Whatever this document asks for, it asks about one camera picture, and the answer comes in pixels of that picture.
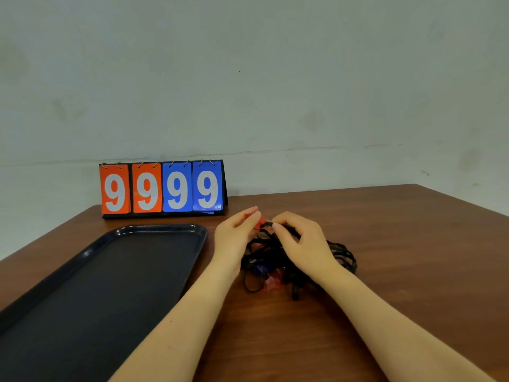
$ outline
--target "number card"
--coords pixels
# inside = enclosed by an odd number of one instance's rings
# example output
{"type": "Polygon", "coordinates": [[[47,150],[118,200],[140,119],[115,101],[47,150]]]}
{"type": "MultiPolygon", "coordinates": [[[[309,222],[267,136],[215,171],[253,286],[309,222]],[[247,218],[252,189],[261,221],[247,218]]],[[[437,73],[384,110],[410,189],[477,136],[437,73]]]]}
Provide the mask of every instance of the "number card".
{"type": "Polygon", "coordinates": [[[223,209],[222,186],[221,162],[193,162],[193,210],[217,211],[223,209]]]}
{"type": "Polygon", "coordinates": [[[192,193],[191,163],[163,163],[162,210],[165,212],[192,212],[192,193]]]}
{"type": "Polygon", "coordinates": [[[125,214],[131,212],[129,168],[127,165],[100,165],[102,213],[125,214]]]}
{"type": "Polygon", "coordinates": [[[132,194],[135,213],[158,213],[162,210],[160,163],[132,165],[132,194]]]}

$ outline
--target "tangled black cable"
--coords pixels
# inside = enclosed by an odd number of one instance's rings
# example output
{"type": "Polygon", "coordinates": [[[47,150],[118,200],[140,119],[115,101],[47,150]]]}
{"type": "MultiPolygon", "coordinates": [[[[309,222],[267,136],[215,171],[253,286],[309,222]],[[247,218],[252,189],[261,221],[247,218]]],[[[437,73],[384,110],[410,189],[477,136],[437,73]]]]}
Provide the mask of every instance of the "tangled black cable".
{"type": "MultiPolygon", "coordinates": [[[[276,236],[276,233],[270,233],[266,227],[272,226],[271,222],[261,225],[257,237],[253,238],[247,244],[249,253],[242,257],[240,267],[244,270],[244,287],[248,292],[259,292],[264,288],[264,281],[269,278],[269,274],[274,270],[281,268],[284,270],[283,282],[292,283],[292,299],[298,300],[298,290],[307,281],[312,281],[308,275],[298,269],[284,252],[283,246],[276,236]],[[246,285],[246,274],[251,272],[260,277],[263,281],[257,289],[249,289],[246,285]]],[[[284,225],[290,234],[300,239],[300,234],[293,227],[284,225]]],[[[334,258],[348,271],[353,274],[357,270],[357,261],[346,246],[337,242],[327,241],[334,258]]]]}

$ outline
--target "finger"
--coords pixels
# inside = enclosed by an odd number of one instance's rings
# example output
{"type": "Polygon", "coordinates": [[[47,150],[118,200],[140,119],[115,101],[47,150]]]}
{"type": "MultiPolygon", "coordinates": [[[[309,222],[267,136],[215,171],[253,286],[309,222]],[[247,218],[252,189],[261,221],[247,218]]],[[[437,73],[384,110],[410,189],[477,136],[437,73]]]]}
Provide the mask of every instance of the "finger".
{"type": "Polygon", "coordinates": [[[310,220],[295,213],[284,212],[274,217],[272,222],[290,225],[291,227],[294,227],[300,235],[303,235],[306,230],[306,225],[309,224],[310,220]]]}
{"type": "Polygon", "coordinates": [[[272,228],[276,232],[279,241],[281,241],[284,251],[288,252],[297,247],[297,242],[283,225],[274,223],[272,224],[272,228]]]}
{"type": "Polygon", "coordinates": [[[246,213],[254,213],[258,210],[258,206],[253,206],[249,209],[245,209],[241,212],[238,212],[237,214],[234,214],[233,216],[231,216],[230,218],[228,218],[225,223],[232,226],[232,227],[236,227],[240,224],[243,223],[244,221],[244,215],[246,213]]]}
{"type": "Polygon", "coordinates": [[[246,220],[242,223],[242,225],[239,225],[237,229],[241,229],[248,235],[258,224],[258,221],[260,221],[260,217],[262,217],[262,214],[259,211],[254,212],[251,216],[246,218],[246,220]]]}

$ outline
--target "hand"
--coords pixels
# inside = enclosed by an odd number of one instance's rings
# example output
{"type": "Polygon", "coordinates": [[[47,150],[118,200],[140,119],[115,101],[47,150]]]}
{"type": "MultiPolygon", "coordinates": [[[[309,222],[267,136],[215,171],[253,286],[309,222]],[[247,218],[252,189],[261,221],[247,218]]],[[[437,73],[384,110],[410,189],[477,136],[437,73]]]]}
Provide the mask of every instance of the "hand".
{"type": "Polygon", "coordinates": [[[294,213],[284,212],[272,219],[272,228],[289,259],[316,283],[332,268],[341,268],[332,255],[320,225],[294,213]],[[281,224],[294,227],[301,235],[296,242],[281,224]]]}
{"type": "Polygon", "coordinates": [[[247,243],[257,233],[254,227],[261,216],[258,206],[254,206],[231,216],[216,228],[215,249],[211,264],[214,263],[219,268],[226,270],[232,276],[232,280],[240,272],[240,260],[244,255],[247,243]],[[244,220],[244,215],[252,212],[254,213],[244,220]]]}

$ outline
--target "white wall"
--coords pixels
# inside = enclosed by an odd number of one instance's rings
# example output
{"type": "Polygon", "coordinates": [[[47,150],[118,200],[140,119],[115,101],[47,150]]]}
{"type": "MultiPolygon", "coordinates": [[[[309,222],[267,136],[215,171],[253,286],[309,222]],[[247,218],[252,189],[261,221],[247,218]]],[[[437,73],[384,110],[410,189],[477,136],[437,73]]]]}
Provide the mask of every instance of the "white wall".
{"type": "Polygon", "coordinates": [[[420,183],[509,214],[509,0],[0,0],[0,258],[98,163],[230,195],[420,183]]]}

